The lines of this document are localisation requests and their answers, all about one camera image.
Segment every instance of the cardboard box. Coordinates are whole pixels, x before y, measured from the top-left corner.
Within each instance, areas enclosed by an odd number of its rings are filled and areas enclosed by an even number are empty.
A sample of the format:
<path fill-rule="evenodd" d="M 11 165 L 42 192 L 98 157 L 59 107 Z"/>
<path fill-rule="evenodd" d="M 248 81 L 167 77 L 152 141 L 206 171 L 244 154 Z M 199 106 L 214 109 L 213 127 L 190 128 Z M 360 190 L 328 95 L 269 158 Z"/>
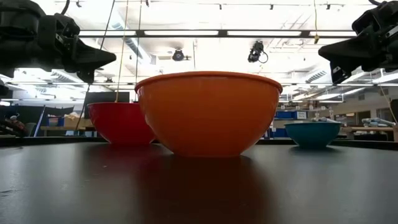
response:
<path fill-rule="evenodd" d="M 79 120 L 79 118 L 69 118 L 69 117 L 65 117 L 65 122 L 64 122 L 64 127 L 68 127 L 68 128 L 70 128 L 70 127 L 76 127 L 76 125 L 77 125 L 77 122 L 78 122 L 78 120 Z M 91 123 L 91 120 L 90 119 L 84 119 L 84 118 L 82 118 L 81 120 L 80 120 L 80 123 L 79 123 L 79 127 L 78 128 L 85 128 L 85 127 L 90 127 L 90 126 L 92 126 L 93 124 Z"/>

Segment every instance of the hanging cord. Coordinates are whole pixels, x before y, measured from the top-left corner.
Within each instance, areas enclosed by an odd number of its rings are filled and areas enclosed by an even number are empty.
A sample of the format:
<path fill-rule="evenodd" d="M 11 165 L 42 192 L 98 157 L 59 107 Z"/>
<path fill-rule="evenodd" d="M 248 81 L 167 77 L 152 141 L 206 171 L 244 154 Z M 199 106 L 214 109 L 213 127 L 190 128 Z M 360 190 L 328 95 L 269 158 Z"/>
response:
<path fill-rule="evenodd" d="M 142 12 L 142 0 L 139 6 L 139 19 L 138 19 L 138 30 L 141 29 L 141 12 Z M 138 79 L 138 48 L 139 48 L 139 37 L 137 37 L 137 60 L 136 60 L 136 83 L 135 85 L 137 85 L 137 79 Z M 134 101 L 137 101 L 137 94 L 136 92 L 134 92 Z"/>
<path fill-rule="evenodd" d="M 65 3 L 65 7 L 62 9 L 61 15 L 65 15 L 65 13 L 67 13 L 69 4 L 70 4 L 70 0 L 67 0 L 67 2 Z"/>
<path fill-rule="evenodd" d="M 262 51 L 262 53 L 267 56 L 267 60 L 265 62 L 262 62 L 262 61 L 259 60 L 259 62 L 260 63 L 267 63 L 268 62 L 268 54 L 265 51 Z"/>
<path fill-rule="evenodd" d="M 315 37 L 314 37 L 314 44 L 317 44 L 319 41 L 319 35 L 318 35 L 318 11 L 317 11 L 317 4 L 315 0 L 313 0 L 313 8 L 315 10 Z"/>
<path fill-rule="evenodd" d="M 396 124 L 398 124 L 398 123 L 397 123 L 396 116 L 394 115 L 394 112 L 392 112 L 392 108 L 391 108 L 391 100 L 389 100 L 389 99 L 388 99 L 388 97 L 386 96 L 386 94 L 384 94 L 383 87 L 381 87 L 381 86 L 380 86 L 380 90 L 381 90 L 381 92 L 382 92 L 383 96 L 385 97 L 385 99 L 386 99 L 386 101 L 387 101 L 387 103 L 388 103 L 388 107 L 390 108 L 390 111 L 391 111 L 392 118 L 394 118 L 394 122 L 395 122 Z"/>
<path fill-rule="evenodd" d="M 106 37 L 106 33 L 107 33 L 107 31 L 108 31 L 109 23 L 111 22 L 112 12 L 113 12 L 113 8 L 114 8 L 114 3 L 115 3 L 115 2 L 116 2 L 116 0 L 113 0 L 113 2 L 112 2 L 111 12 L 109 13 L 108 22 L 106 23 L 106 27 L 105 27 L 104 37 L 102 38 L 101 46 L 99 47 L 100 50 L 102 50 L 102 48 L 103 48 L 103 46 L 104 46 L 105 37 Z M 87 95 L 87 93 L 89 92 L 89 90 L 90 90 L 90 84 L 88 84 L 88 88 L 87 88 L 87 91 L 86 91 L 86 95 Z M 86 105 L 87 105 L 87 102 L 86 102 L 86 100 L 85 100 L 85 101 L 83 102 L 83 108 L 81 109 L 80 116 L 79 116 L 79 120 L 77 121 L 75 131 L 78 130 L 78 127 L 79 127 L 79 124 L 80 124 L 80 120 L 81 120 L 81 117 L 83 116 L 83 112 L 84 112 L 84 110 L 85 110 L 85 108 L 86 108 Z"/>
<path fill-rule="evenodd" d="M 122 38 L 122 57 L 120 58 L 120 67 L 119 67 L 119 78 L 118 78 L 118 89 L 116 92 L 116 99 L 115 99 L 115 103 L 118 102 L 119 100 L 119 86 L 120 86 L 120 76 L 122 74 L 122 67 L 123 67 L 123 54 L 124 54 L 124 38 L 126 38 L 126 27 L 127 27 L 127 18 L 129 15 L 129 0 L 127 0 L 127 5 L 126 5 L 126 18 L 124 19 L 124 31 L 123 31 L 123 38 Z"/>

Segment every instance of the red bowl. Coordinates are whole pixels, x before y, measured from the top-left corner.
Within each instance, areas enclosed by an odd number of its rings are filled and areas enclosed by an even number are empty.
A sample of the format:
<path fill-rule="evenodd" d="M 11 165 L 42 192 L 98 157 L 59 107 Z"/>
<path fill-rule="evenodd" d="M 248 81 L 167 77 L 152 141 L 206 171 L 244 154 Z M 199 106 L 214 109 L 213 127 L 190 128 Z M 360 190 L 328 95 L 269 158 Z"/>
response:
<path fill-rule="evenodd" d="M 138 103 L 92 103 L 88 109 L 95 129 L 111 144 L 145 145 L 155 138 Z"/>

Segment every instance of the ceiling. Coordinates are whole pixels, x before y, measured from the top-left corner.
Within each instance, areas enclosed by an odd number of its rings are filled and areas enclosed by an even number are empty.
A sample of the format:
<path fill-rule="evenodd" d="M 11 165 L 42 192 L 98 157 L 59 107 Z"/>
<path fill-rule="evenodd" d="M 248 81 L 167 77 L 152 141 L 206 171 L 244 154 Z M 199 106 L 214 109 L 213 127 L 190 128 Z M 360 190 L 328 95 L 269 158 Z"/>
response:
<path fill-rule="evenodd" d="M 62 11 L 65 1 L 34 0 L 47 14 Z M 123 23 L 129 30 L 351 30 L 351 23 L 365 10 L 374 6 L 367 0 L 118 0 L 114 5 L 109 30 L 113 30 L 112 21 Z M 112 0 L 71 1 L 66 13 L 80 26 L 81 30 L 105 30 L 111 11 Z M 99 48 L 102 38 L 81 38 L 86 45 Z M 266 63 L 249 63 L 248 54 L 255 41 L 261 40 L 268 54 Z M 92 91 L 111 91 L 117 88 L 117 82 L 125 83 L 120 89 L 132 90 L 136 83 L 145 78 L 165 73 L 193 70 L 225 70 L 252 73 L 277 80 L 281 83 L 306 83 L 306 85 L 286 86 L 282 98 L 294 100 L 302 93 L 317 91 L 305 98 L 312 99 L 325 90 L 342 94 L 353 86 L 332 89 L 328 61 L 318 55 L 318 49 L 344 39 L 320 39 L 317 44 L 313 38 L 209 38 L 209 37 L 162 37 L 132 38 L 140 52 L 149 60 L 137 61 L 133 50 L 119 37 L 104 39 L 103 49 L 115 53 L 117 60 L 96 72 L 96 82 L 104 83 L 111 78 L 113 84 L 97 86 Z M 175 62 L 172 55 L 175 49 L 182 49 L 187 60 Z M 54 75 L 40 70 L 25 70 L 27 75 L 16 75 L 5 82 L 49 82 L 54 78 L 63 78 L 60 82 L 77 82 L 75 74 L 59 71 Z M 347 83 L 367 84 L 380 78 L 380 71 L 374 75 L 361 73 Z M 24 88 L 37 89 L 38 85 L 23 85 Z M 85 85 L 77 90 L 64 91 L 72 98 L 84 98 Z"/>

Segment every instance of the teal bowl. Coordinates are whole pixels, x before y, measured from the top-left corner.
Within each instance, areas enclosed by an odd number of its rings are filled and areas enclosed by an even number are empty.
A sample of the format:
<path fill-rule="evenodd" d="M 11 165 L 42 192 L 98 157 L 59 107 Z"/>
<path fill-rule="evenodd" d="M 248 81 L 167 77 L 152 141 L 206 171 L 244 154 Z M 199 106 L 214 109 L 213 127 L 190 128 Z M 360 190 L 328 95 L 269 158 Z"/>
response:
<path fill-rule="evenodd" d="M 285 124 L 287 135 L 301 148 L 320 149 L 334 140 L 341 123 L 308 122 Z"/>

